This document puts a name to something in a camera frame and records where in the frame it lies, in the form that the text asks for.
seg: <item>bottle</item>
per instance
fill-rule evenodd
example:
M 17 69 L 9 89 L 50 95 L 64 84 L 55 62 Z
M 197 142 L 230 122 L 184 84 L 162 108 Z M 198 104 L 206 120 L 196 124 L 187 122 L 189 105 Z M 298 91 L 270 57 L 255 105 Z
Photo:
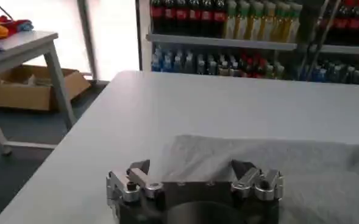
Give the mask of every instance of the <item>bottle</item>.
M 152 55 L 151 71 L 153 71 L 153 72 L 161 71 L 159 59 L 155 54 Z
M 176 0 L 177 10 L 176 10 L 176 19 L 177 19 L 177 30 L 176 33 L 180 35 L 189 34 L 188 31 L 188 18 L 189 10 L 186 0 Z
M 208 66 L 209 75 L 217 75 L 217 63 L 215 61 L 210 61 Z
M 295 43 L 297 38 L 297 31 L 300 28 L 300 13 L 302 10 L 302 5 L 292 3 L 291 4 L 291 11 L 292 11 L 292 18 L 290 24 L 288 25 L 288 33 L 285 38 L 285 42 L 288 43 Z
M 229 76 L 229 70 L 228 70 L 228 62 L 223 61 L 220 66 L 218 66 L 218 75 L 221 76 Z
M 172 72 L 171 60 L 166 57 L 162 72 Z
M 236 22 L 236 2 L 230 0 L 228 2 L 227 19 L 224 25 L 224 38 L 233 39 L 235 37 L 235 22 Z
M 263 4 L 260 2 L 253 2 L 251 4 L 251 7 L 252 7 L 252 14 L 248 21 L 246 39 L 258 40 L 261 19 L 263 16 Z
M 186 57 L 184 73 L 194 74 L 193 57 L 191 55 L 187 55 Z
M 203 61 L 203 60 L 198 61 L 197 74 L 205 75 L 205 61 Z
M 163 33 L 163 9 L 162 0 L 150 1 L 151 29 L 153 33 Z
M 190 0 L 190 13 L 189 13 L 189 30 L 190 35 L 199 36 L 199 29 L 201 28 L 201 10 L 199 0 Z
M 213 35 L 213 3 L 211 0 L 202 0 L 201 7 L 201 34 L 203 37 Z
M 183 72 L 182 59 L 178 55 L 175 56 L 173 71 L 176 72 L 176 73 L 182 73 Z
M 283 28 L 281 30 L 281 42 L 286 43 L 288 41 L 288 35 L 290 26 L 293 23 L 293 13 L 291 10 L 291 5 L 285 4 L 285 14 L 283 17 Z
M 273 74 L 272 70 L 273 70 L 272 65 L 267 65 L 266 66 L 266 73 L 265 73 L 265 78 L 266 79 L 273 79 L 274 78 L 274 74 Z
M 272 2 L 265 3 L 265 17 L 261 22 L 261 32 L 259 40 L 270 41 L 271 31 L 274 24 L 275 4 Z
M 165 33 L 172 34 L 176 30 L 176 9 L 174 0 L 165 1 Z
M 241 0 L 239 3 L 240 11 L 236 18 L 235 22 L 235 39 L 243 40 L 246 34 L 246 29 L 248 25 L 248 11 L 250 4 L 248 2 Z
M 215 2 L 216 3 L 215 3 L 215 11 L 213 14 L 212 36 L 216 38 L 222 38 L 224 33 L 224 25 L 227 20 L 226 2 L 225 0 L 215 0 Z
M 283 2 L 278 2 L 277 4 L 277 16 L 275 18 L 275 22 L 271 31 L 271 41 L 279 42 L 282 37 L 283 31 L 283 22 L 285 19 L 285 11 L 286 4 Z

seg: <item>red cola bottle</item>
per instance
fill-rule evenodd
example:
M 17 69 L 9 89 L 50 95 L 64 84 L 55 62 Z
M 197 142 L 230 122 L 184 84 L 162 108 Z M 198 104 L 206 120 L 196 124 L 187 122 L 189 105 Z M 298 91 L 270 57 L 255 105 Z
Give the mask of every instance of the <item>red cola bottle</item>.
M 174 0 L 164 0 L 164 30 L 165 33 L 172 34 L 176 31 L 176 6 Z
M 201 35 L 203 37 L 213 36 L 213 1 L 202 0 L 201 4 Z
M 180 35 L 188 34 L 189 9 L 186 0 L 177 0 L 177 33 Z
M 200 0 L 189 0 L 190 13 L 189 13 L 189 31 L 192 36 L 199 36 L 201 33 L 201 6 Z
M 222 38 L 224 24 L 227 19 L 227 7 L 225 0 L 216 0 L 215 13 L 213 16 L 213 36 Z
M 150 1 L 151 29 L 152 33 L 163 32 L 163 11 L 162 0 Z

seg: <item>store shelf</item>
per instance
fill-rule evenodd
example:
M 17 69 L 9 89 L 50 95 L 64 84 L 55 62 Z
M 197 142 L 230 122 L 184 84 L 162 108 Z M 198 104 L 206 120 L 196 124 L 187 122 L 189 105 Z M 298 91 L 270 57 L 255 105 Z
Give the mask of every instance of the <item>store shelf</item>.
M 292 51 L 297 47 L 293 43 L 278 43 L 267 41 L 233 40 L 208 37 L 188 37 L 177 35 L 147 34 L 146 39 L 155 43 L 195 44 L 204 46 L 242 47 L 253 49 L 269 49 Z
M 359 54 L 359 47 L 355 46 L 340 46 L 340 45 L 323 45 L 322 53 L 334 54 Z

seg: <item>yellow bottle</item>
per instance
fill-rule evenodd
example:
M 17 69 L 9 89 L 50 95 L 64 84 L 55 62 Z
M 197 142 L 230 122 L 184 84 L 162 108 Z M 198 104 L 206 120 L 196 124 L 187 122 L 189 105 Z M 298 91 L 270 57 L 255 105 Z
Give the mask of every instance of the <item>yellow bottle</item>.
M 258 40 L 270 41 L 271 32 L 274 25 L 275 4 L 271 2 L 265 3 L 265 16 L 262 19 Z
M 263 15 L 263 4 L 260 2 L 253 2 L 251 4 L 251 7 L 252 7 L 252 14 L 248 21 L 245 37 L 247 40 L 258 40 L 261 18 Z
M 235 24 L 235 39 L 243 40 L 246 34 L 246 29 L 248 25 L 248 11 L 250 4 L 248 2 L 241 0 L 239 3 L 240 12 L 236 17 Z
M 285 17 L 283 20 L 283 30 L 282 30 L 282 36 L 281 36 L 281 42 L 286 43 L 288 41 L 288 35 L 289 35 L 289 30 L 290 30 L 290 26 L 293 23 L 293 9 L 291 7 L 293 3 L 291 4 L 286 4 L 286 13 L 285 13 Z
M 293 3 L 291 4 L 291 8 L 293 9 L 293 22 L 290 25 L 290 29 L 286 41 L 289 43 L 295 43 L 297 37 L 297 31 L 300 28 L 300 13 L 302 10 L 302 5 Z

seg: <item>white table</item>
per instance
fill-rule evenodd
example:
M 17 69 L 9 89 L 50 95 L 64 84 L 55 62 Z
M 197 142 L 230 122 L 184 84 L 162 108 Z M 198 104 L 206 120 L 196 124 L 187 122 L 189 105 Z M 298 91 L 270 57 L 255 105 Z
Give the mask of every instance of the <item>white table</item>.
M 59 104 L 60 112 L 63 114 L 66 126 L 71 129 L 75 123 L 75 117 L 67 92 L 64 87 L 64 76 L 60 67 L 59 59 L 56 54 L 54 40 L 58 38 L 54 32 L 20 32 L 13 36 L 1 40 L 4 52 L 0 52 L 0 73 L 21 65 L 25 61 L 44 55 L 46 64 L 51 74 L 52 84 Z M 15 147 L 35 147 L 43 149 L 53 149 L 53 145 L 36 144 L 29 142 L 8 141 L 0 129 L 0 143 L 4 146 L 3 154 L 10 153 L 9 146 Z
M 359 86 L 122 72 L 0 215 L 0 224 L 109 224 L 105 176 L 174 136 L 359 143 Z

